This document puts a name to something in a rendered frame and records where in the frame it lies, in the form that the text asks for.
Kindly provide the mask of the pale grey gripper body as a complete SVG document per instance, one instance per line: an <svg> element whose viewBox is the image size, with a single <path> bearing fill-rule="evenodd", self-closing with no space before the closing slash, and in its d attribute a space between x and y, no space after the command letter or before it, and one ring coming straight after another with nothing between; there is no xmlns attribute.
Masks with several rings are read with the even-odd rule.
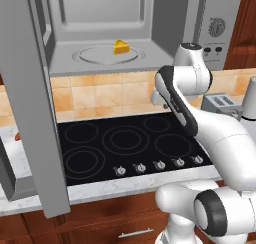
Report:
<svg viewBox="0 0 256 244"><path fill-rule="evenodd" d="M151 95L151 102L154 106L162 105L164 109L168 108L167 103L165 100L161 97L161 95L158 93L156 89L153 89L152 95Z"/></svg>

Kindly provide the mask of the grey microwave turntable plate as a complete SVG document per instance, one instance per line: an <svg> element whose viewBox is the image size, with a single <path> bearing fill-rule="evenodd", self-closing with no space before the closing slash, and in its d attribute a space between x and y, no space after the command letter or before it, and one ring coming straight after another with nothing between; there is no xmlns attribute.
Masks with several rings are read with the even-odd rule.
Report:
<svg viewBox="0 0 256 244"><path fill-rule="evenodd" d="M72 58L79 63L89 63L94 65L119 65L141 60L145 54L135 48L123 54L114 54L111 45L101 45L86 47L72 54Z"/></svg>

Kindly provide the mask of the grey microwave oven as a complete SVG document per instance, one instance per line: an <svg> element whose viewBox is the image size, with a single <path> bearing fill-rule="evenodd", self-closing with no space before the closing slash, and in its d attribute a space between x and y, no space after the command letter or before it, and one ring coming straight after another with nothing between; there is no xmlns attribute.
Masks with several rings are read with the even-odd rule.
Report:
<svg viewBox="0 0 256 244"><path fill-rule="evenodd" d="M172 64L182 43L203 48L211 70L221 70L241 0L33 0L43 58L52 77L157 70ZM72 54L122 40L145 54L119 65L79 63Z"/></svg>

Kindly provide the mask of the grey microwave door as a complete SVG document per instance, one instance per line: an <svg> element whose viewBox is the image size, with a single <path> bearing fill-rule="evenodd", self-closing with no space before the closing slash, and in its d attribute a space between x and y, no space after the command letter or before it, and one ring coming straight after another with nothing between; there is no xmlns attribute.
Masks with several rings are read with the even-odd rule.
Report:
<svg viewBox="0 0 256 244"><path fill-rule="evenodd" d="M33 0L0 0L0 73L44 215L68 213L50 78Z"/></svg>

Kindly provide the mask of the brown wooden cupboard door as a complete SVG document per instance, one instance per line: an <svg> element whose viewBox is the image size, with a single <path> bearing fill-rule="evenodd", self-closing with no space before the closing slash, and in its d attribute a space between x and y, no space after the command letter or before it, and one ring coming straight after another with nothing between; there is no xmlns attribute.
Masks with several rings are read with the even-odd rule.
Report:
<svg viewBox="0 0 256 244"><path fill-rule="evenodd" d="M53 219L42 211L0 217L0 240L19 240L24 244L50 244L55 230Z"/></svg>

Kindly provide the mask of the black hob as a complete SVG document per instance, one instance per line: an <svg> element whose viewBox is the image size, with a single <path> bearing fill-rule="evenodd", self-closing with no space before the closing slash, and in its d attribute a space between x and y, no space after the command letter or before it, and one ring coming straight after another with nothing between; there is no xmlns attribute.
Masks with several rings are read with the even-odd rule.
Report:
<svg viewBox="0 0 256 244"><path fill-rule="evenodd" d="M162 172L175 172L211 164L200 144L188 136L171 112L122 116L58 125L66 182L69 186L130 178ZM201 165L193 162L203 159ZM184 160L177 167L174 160ZM154 163L165 163L158 170ZM135 165L146 166L137 173ZM114 167L126 169L117 176Z"/></svg>

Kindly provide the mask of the grey toaster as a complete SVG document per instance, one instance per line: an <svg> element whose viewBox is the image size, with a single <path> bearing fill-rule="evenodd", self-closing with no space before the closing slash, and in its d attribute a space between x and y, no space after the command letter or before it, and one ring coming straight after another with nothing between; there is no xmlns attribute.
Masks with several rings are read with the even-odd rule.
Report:
<svg viewBox="0 0 256 244"><path fill-rule="evenodd" d="M205 94L201 109L207 112L228 115L237 120L240 120L243 114L243 107L226 93Z"/></svg>

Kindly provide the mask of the yellow cheese wedge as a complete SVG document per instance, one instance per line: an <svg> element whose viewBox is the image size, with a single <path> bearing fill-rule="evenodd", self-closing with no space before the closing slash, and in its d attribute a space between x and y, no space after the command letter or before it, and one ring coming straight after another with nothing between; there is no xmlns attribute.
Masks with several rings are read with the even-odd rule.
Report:
<svg viewBox="0 0 256 244"><path fill-rule="evenodd" d="M130 45L122 40L116 40L114 42L114 54L125 54L130 51Z"/></svg>

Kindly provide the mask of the pale grey cylindrical appliance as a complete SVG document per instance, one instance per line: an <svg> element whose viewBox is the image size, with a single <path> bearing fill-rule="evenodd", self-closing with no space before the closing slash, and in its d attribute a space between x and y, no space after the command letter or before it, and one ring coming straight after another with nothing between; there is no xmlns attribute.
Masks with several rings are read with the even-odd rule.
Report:
<svg viewBox="0 0 256 244"><path fill-rule="evenodd" d="M256 76L250 78L243 102L241 124L256 141Z"/></svg>

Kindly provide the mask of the brown wooden drawer front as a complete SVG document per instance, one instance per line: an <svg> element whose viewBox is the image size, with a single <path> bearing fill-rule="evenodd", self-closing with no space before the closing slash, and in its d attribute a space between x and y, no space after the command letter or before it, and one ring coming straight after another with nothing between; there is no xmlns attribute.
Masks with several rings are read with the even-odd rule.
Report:
<svg viewBox="0 0 256 244"><path fill-rule="evenodd" d="M165 228L168 215L155 203L155 193L106 199L71 206L71 212L55 219L55 225L84 233L87 244L154 244ZM154 232L119 239L122 233L154 229Z"/></svg>

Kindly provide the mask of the brown wooden wall cupboard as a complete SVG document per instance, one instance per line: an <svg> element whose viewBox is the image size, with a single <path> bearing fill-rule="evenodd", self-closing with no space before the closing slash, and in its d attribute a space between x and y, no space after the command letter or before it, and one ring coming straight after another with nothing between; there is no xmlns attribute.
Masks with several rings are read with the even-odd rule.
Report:
<svg viewBox="0 0 256 244"><path fill-rule="evenodd" d="M225 70L256 68L256 0L241 0Z"/></svg>

